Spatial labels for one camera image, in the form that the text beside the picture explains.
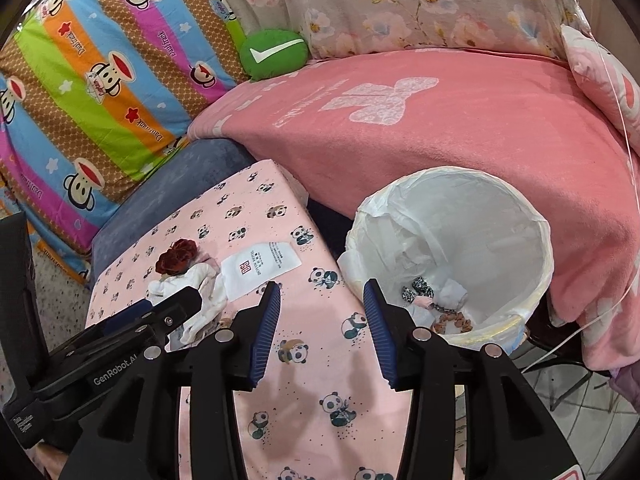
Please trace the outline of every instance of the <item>metal screw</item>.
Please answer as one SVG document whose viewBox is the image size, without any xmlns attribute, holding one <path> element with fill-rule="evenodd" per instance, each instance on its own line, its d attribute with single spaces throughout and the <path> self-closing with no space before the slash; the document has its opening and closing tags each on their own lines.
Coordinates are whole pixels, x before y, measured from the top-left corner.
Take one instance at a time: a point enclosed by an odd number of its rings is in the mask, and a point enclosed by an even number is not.
<svg viewBox="0 0 640 480">
<path fill-rule="evenodd" d="M 152 361 L 153 359 L 157 358 L 161 353 L 162 353 L 162 350 L 160 349 L 159 346 L 150 346 L 145 350 L 145 353 L 143 355 L 145 356 L 146 359 L 149 359 L 150 361 Z"/>
<path fill-rule="evenodd" d="M 234 333 L 228 328 L 223 328 L 216 332 L 216 341 L 219 343 L 226 343 L 234 338 Z"/>
<path fill-rule="evenodd" d="M 493 343 L 485 346 L 484 351 L 489 357 L 500 357 L 502 355 L 502 348 Z"/>
<path fill-rule="evenodd" d="M 428 341 L 431 339 L 431 332 L 427 328 L 419 326 L 418 328 L 414 328 L 414 338 L 418 341 Z"/>
</svg>

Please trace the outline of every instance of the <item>white check mark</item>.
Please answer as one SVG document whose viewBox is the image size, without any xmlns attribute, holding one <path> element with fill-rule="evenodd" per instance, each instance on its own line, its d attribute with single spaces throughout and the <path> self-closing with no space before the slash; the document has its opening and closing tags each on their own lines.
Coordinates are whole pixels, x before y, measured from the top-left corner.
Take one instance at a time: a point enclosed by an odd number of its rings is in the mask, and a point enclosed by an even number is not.
<svg viewBox="0 0 640 480">
<path fill-rule="evenodd" d="M 273 56 L 273 54 L 276 54 L 277 52 L 284 50 L 285 48 L 290 47 L 291 45 L 295 45 L 296 43 L 302 43 L 303 41 L 305 40 L 303 40 L 302 38 L 298 38 L 297 40 L 291 40 L 291 41 L 287 41 L 287 43 L 272 46 L 271 48 L 268 48 L 267 50 L 263 50 L 262 52 L 258 52 L 257 50 L 254 50 L 252 48 L 249 49 L 249 52 L 252 54 L 252 56 L 254 56 L 256 63 L 262 63 L 269 56 Z"/>
</svg>

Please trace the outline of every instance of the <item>white cable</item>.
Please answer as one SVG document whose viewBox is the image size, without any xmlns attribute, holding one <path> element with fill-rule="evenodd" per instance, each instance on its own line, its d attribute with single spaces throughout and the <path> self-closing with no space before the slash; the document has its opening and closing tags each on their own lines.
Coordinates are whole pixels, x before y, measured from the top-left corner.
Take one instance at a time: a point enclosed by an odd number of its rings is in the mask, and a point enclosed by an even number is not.
<svg viewBox="0 0 640 480">
<path fill-rule="evenodd" d="M 574 4 L 576 5 L 577 8 L 579 8 L 579 4 L 578 4 L 578 0 L 574 0 Z M 593 33 L 591 31 L 591 26 L 588 25 L 588 33 L 589 33 L 589 37 L 593 40 L 593 42 L 596 44 L 597 48 L 598 48 L 598 54 L 600 55 L 600 60 L 602 61 L 602 65 L 604 67 L 605 72 L 607 73 L 607 78 L 609 79 L 609 84 L 611 85 L 611 89 L 613 90 L 613 93 L 616 97 L 616 105 L 618 106 L 618 112 L 620 114 L 620 120 L 622 120 L 622 129 L 625 133 L 625 143 L 626 143 L 626 154 L 629 157 L 629 169 L 631 171 L 631 182 L 633 183 L 634 186 L 634 192 L 636 194 L 636 208 L 638 209 L 638 219 L 640 220 L 640 198 L 638 197 L 638 185 L 636 184 L 636 170 L 634 169 L 634 160 L 633 160 L 633 156 L 631 154 L 631 146 L 629 145 L 629 136 L 628 133 L 626 131 L 626 124 L 625 124 L 625 116 L 622 113 L 622 108 L 620 106 L 620 101 L 618 100 L 618 92 L 616 92 L 616 88 L 613 85 L 613 79 L 611 78 L 611 74 L 609 73 L 609 69 L 607 68 L 607 63 L 604 61 L 604 56 L 602 55 L 602 47 L 600 46 L 600 44 L 598 43 L 598 41 L 596 41 L 596 39 L 593 37 Z M 638 280 L 638 276 L 640 275 L 640 266 L 636 269 L 636 276 L 635 278 L 631 281 L 631 284 L 626 288 L 626 290 L 624 291 L 624 294 L 622 294 L 622 297 L 620 298 L 620 300 L 615 303 L 610 309 L 604 311 L 602 314 L 600 314 L 598 317 L 592 319 L 590 322 L 588 322 L 587 324 L 581 326 L 578 330 L 576 330 L 574 333 L 572 333 L 569 337 L 567 337 L 564 341 L 562 341 L 558 346 L 556 346 L 555 348 L 551 349 L 550 351 L 546 352 L 541 358 L 536 359 L 534 362 L 532 362 L 529 366 L 527 366 L 526 368 L 524 368 L 524 370 L 522 371 L 522 373 L 527 372 L 532 366 L 537 365 L 539 362 L 543 361 L 544 359 L 546 359 L 549 355 L 553 354 L 554 352 L 556 352 L 559 348 L 561 348 L 562 346 L 564 346 L 569 339 L 571 339 L 572 337 L 574 337 L 575 335 L 578 335 L 580 332 L 582 332 L 583 330 L 585 330 L 586 328 L 590 327 L 592 324 L 594 324 L 596 321 L 601 320 L 604 316 L 606 316 L 607 314 L 609 314 L 611 311 L 613 311 L 614 309 L 616 309 L 621 303 L 622 300 L 624 300 L 626 298 L 626 295 L 631 291 L 631 288 L 633 287 L 634 282 L 636 282 Z"/>
</svg>

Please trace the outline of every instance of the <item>floral bedsheet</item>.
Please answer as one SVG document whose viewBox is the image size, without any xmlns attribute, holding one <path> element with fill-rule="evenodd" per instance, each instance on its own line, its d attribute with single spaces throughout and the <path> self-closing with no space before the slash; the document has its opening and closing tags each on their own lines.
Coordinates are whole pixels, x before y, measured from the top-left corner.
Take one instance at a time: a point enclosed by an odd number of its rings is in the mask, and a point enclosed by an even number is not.
<svg viewBox="0 0 640 480">
<path fill-rule="evenodd" d="M 292 28 L 316 58 L 411 47 L 474 47 L 564 59 L 575 0 L 233 0 L 244 25 Z"/>
</svg>

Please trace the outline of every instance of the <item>tile floor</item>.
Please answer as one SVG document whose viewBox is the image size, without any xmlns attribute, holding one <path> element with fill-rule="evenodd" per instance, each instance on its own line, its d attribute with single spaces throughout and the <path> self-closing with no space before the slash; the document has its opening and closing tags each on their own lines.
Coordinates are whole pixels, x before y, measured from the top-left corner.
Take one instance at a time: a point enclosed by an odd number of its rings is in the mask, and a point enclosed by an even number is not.
<svg viewBox="0 0 640 480">
<path fill-rule="evenodd" d="M 542 350 L 525 343 L 512 357 L 522 368 L 542 355 Z M 585 373 L 577 366 L 559 365 L 527 373 L 526 377 L 549 407 L 551 399 L 558 398 Z M 565 399 L 551 415 L 587 480 L 596 479 L 607 468 L 638 423 L 638 414 L 631 404 L 611 390 L 607 379 L 598 374 Z"/>
<path fill-rule="evenodd" d="M 52 350 L 82 330 L 91 293 L 42 253 L 34 251 L 33 263 L 40 322 L 47 346 Z M 0 406 L 7 402 L 13 389 L 0 348 Z"/>
</svg>

